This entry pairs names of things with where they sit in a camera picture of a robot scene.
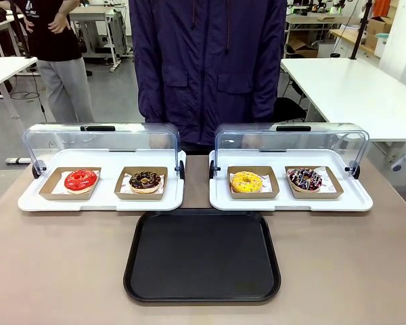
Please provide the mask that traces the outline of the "person's right hand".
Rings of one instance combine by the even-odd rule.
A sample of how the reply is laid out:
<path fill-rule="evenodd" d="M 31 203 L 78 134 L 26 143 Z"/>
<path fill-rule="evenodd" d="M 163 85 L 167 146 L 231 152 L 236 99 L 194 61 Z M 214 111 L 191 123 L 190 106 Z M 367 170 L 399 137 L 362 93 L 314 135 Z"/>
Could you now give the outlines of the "person's right hand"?
<path fill-rule="evenodd" d="M 167 149 L 171 144 L 167 135 L 152 134 L 149 137 L 149 145 L 153 149 Z"/>

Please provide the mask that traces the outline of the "person's left hand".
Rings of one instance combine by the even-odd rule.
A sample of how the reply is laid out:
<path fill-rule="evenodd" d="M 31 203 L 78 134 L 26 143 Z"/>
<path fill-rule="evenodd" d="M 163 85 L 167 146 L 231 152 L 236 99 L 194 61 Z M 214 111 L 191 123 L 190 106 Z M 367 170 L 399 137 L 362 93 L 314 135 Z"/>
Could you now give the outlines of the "person's left hand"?
<path fill-rule="evenodd" d="M 262 139 L 259 134 L 245 134 L 242 138 L 243 149 L 260 149 Z"/>

